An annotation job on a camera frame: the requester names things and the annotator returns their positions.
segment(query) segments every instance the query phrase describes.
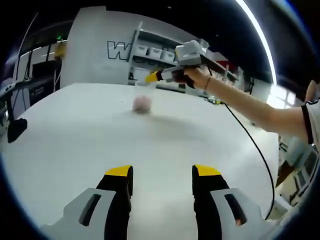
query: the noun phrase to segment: pink ball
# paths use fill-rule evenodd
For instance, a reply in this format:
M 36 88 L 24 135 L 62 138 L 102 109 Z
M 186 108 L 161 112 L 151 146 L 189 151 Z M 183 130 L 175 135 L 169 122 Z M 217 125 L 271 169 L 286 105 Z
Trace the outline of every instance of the pink ball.
M 151 110 L 151 103 L 150 97 L 145 95 L 137 96 L 133 101 L 132 111 L 139 114 L 148 113 Z

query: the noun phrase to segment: wrist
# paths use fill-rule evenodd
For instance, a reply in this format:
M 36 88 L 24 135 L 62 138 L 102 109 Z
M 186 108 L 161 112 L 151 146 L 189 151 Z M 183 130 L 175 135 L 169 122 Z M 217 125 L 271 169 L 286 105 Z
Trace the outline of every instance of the wrist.
M 197 81 L 194 82 L 194 86 L 198 89 L 205 90 L 208 87 L 209 82 L 211 80 L 212 80 L 211 76 L 202 75 L 197 78 Z

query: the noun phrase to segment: person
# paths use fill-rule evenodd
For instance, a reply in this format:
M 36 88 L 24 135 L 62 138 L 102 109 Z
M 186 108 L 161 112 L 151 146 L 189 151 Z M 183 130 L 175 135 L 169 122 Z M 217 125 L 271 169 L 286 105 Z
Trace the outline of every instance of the person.
M 311 80 L 305 94 L 305 102 L 315 101 L 320 98 L 320 81 Z
M 319 81 L 311 80 L 304 99 L 304 103 L 314 102 L 320 98 Z M 299 170 L 307 160 L 307 156 L 312 151 L 312 146 L 294 136 L 288 146 L 284 163 L 278 171 L 278 178 L 275 187 L 282 184 L 286 178 L 295 170 Z
M 277 109 L 210 75 L 207 68 L 186 68 L 184 74 L 194 87 L 211 92 L 216 98 L 244 115 L 267 132 L 298 137 L 319 149 L 320 102 L 307 101 L 303 106 Z

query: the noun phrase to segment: human arm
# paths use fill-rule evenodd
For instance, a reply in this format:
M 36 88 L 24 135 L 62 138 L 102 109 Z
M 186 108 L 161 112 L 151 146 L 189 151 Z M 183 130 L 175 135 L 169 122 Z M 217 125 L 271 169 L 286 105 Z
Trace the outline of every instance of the human arm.
M 317 83 L 314 80 L 311 80 L 309 83 L 308 89 L 305 94 L 305 102 L 312 101 L 316 93 Z
M 264 130 L 281 135 L 297 136 L 305 142 L 308 141 L 301 107 L 273 108 L 243 91 L 214 79 L 208 72 L 202 72 L 199 68 L 186 69 L 184 73 L 194 81 L 195 87 L 204 89 L 207 85 L 206 91 L 211 92 Z

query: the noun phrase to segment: desk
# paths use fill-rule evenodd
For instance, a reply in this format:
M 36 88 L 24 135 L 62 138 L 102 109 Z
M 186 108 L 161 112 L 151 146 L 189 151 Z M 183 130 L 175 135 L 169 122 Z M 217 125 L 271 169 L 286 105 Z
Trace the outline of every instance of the desk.
M 266 167 L 223 105 L 155 89 L 152 113 L 133 113 L 135 87 L 78 83 L 37 102 L 21 117 L 28 128 L 2 139 L 3 167 L 22 207 L 37 225 L 53 224 L 66 204 L 95 188 L 106 170 L 133 165 L 128 239 L 197 239 L 192 165 L 217 168 L 231 188 L 257 202 L 272 199 Z M 250 126 L 273 180 L 278 135 Z

